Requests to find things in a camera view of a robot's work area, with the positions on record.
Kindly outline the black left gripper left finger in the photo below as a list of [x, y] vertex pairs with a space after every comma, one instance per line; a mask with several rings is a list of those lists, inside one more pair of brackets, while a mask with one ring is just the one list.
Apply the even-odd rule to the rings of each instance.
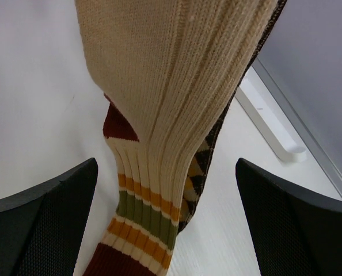
[[97, 176], [90, 158], [0, 199], [0, 275], [73, 275]]

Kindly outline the brown argyle sock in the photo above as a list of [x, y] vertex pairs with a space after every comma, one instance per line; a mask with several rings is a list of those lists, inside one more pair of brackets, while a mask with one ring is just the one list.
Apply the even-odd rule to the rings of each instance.
[[[245, 68], [247, 71], [257, 58], [259, 52], [264, 46], [267, 38], [272, 32], [278, 18], [280, 17], [287, 1], [279, 0], [277, 1], [275, 10], [273, 11], [271, 18], [269, 19], [265, 31], [263, 32], [261, 39], [254, 50], [252, 57], [248, 65]], [[212, 157], [214, 154], [215, 145], [221, 131], [222, 125], [224, 123], [227, 112], [229, 111], [232, 99], [229, 99], [227, 105], [225, 106], [223, 112], [216, 120], [214, 126], [209, 131], [207, 136], [204, 138], [203, 142], [196, 151], [189, 170], [187, 177], [185, 179], [185, 186], [183, 191], [183, 200], [181, 204], [180, 219], [178, 225], [178, 232], [181, 232], [192, 220], [195, 215], [197, 205], [200, 201], [200, 197], [203, 194], [203, 190], [206, 184], [208, 171], [212, 162]]]

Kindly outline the white metal drying rack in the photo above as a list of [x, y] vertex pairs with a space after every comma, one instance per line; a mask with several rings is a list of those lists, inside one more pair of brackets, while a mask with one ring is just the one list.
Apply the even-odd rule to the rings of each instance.
[[299, 163], [307, 159], [306, 148], [295, 142], [249, 80], [242, 81], [235, 97], [281, 161]]

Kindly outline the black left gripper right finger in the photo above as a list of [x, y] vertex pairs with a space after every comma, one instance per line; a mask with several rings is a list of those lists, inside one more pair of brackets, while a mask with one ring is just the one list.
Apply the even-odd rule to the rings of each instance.
[[243, 158], [235, 177], [261, 275], [342, 275], [342, 201]]

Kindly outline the beige striped sock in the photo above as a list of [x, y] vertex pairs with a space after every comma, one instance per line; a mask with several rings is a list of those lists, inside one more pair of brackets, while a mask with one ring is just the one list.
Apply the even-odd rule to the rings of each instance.
[[195, 155], [232, 99], [276, 1], [76, 1], [119, 203], [85, 275], [165, 275], [202, 177]]

